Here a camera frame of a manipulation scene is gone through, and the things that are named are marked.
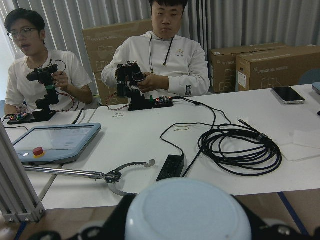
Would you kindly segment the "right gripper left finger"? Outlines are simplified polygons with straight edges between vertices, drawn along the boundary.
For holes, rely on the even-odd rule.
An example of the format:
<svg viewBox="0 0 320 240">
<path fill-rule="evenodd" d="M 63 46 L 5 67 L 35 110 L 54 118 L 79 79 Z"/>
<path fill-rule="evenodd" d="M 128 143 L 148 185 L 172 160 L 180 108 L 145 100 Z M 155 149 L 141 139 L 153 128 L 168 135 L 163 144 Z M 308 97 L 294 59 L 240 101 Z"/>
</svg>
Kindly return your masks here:
<svg viewBox="0 0 320 240">
<path fill-rule="evenodd" d="M 117 206 L 59 210 L 32 229 L 33 240 L 124 240 L 126 219 L 135 195 L 125 195 Z"/>
</svg>

